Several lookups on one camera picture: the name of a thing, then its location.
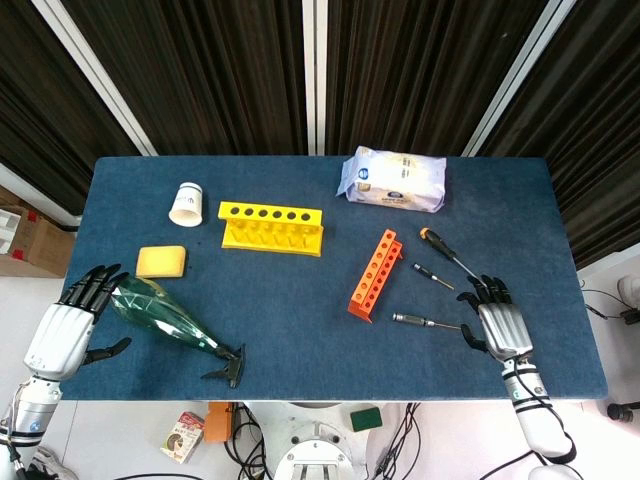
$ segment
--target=cardboard box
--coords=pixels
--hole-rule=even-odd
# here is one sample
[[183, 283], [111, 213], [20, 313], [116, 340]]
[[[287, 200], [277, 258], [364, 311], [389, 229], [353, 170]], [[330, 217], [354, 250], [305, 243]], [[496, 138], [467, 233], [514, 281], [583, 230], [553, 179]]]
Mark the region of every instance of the cardboard box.
[[0, 209], [20, 215], [9, 251], [0, 255], [0, 276], [64, 277], [73, 251], [73, 234], [33, 210], [15, 205]]
[[160, 450], [178, 463], [186, 462], [202, 439], [204, 420], [192, 412], [182, 412]]

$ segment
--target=orange test tube rack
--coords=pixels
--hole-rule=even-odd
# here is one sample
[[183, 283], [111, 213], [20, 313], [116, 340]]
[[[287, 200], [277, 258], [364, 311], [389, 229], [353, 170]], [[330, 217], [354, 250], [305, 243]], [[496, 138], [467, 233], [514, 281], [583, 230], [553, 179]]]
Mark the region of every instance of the orange test tube rack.
[[371, 323], [371, 311], [398, 258], [402, 258], [402, 244], [396, 240], [396, 232], [387, 229], [351, 295], [347, 309], [350, 313]]

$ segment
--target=curtain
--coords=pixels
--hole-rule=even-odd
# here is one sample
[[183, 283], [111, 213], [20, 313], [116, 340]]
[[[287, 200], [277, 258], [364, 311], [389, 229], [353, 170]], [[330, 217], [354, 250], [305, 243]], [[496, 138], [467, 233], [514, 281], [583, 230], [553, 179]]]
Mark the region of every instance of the curtain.
[[93, 165], [137, 150], [31, 2], [0, 2], [0, 163], [82, 213]]
[[460, 154], [545, 4], [330, 1], [328, 154]]
[[640, 3], [578, 2], [480, 152], [547, 159], [577, 266], [640, 241]]
[[158, 153], [307, 153], [300, 0], [63, 3]]

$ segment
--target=blue tablecloth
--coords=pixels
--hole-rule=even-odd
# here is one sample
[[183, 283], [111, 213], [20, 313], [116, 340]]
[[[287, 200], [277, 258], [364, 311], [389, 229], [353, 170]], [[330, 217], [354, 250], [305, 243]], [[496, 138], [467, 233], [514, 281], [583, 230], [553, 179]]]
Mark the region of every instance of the blue tablecloth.
[[[553, 397], [595, 398], [606, 383], [545, 162], [449, 158], [436, 214], [347, 202], [334, 196], [345, 157], [109, 157], [96, 167], [67, 284], [97, 264], [135, 271], [146, 245], [183, 245], [185, 276], [159, 280], [231, 346], [246, 344], [240, 386], [200, 375], [217, 358], [129, 326], [109, 307], [91, 346], [133, 337], [120, 356], [80, 369], [66, 399], [439, 400], [504, 398], [501, 366], [455, 331], [392, 322], [393, 312], [470, 323], [465, 273], [418, 237], [430, 226], [479, 273], [502, 278], [521, 307], [534, 363]], [[205, 192], [204, 223], [183, 228], [167, 213], [178, 185]], [[323, 210], [322, 257], [221, 249], [221, 200]], [[404, 244], [368, 324], [349, 298], [386, 228]], [[432, 282], [419, 262], [455, 284]]]

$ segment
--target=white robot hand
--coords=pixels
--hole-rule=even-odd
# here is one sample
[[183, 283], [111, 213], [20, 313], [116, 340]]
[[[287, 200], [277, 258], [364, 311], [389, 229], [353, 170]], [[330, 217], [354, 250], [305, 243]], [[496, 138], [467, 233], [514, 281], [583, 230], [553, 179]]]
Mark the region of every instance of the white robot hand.
[[45, 312], [24, 358], [31, 377], [16, 390], [0, 420], [0, 480], [23, 478], [62, 397], [60, 382], [82, 365], [111, 358], [131, 343], [87, 351], [113, 290], [127, 277], [120, 265], [95, 267]]

